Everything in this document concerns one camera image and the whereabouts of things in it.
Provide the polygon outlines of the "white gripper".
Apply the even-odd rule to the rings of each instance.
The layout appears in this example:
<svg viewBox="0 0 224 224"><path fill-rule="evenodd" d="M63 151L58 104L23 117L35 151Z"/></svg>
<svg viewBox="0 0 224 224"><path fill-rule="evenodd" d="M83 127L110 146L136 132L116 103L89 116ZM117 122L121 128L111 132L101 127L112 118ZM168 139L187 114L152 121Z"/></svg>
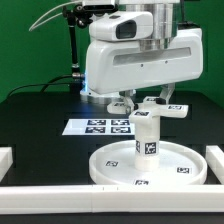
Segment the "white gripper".
<svg viewBox="0 0 224 224"><path fill-rule="evenodd" d="M162 85L156 103L165 105L175 90L174 83L197 79L202 71L200 28L179 30L169 47L162 50L142 51L138 41L95 40L86 56L88 87L98 94L125 91L127 114L135 107L132 89Z"/></svg>

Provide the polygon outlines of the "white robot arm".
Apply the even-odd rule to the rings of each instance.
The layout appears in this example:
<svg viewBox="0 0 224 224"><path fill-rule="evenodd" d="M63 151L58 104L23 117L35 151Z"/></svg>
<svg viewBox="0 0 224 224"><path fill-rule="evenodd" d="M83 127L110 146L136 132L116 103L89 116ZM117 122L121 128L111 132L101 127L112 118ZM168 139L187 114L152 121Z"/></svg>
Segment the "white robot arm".
<svg viewBox="0 0 224 224"><path fill-rule="evenodd" d="M160 86L167 103L177 82L198 78L203 71L202 29L179 24L180 0L84 0L86 12L101 13L89 26L86 55L89 90L118 92L124 104L112 113L134 109L129 92Z"/></svg>

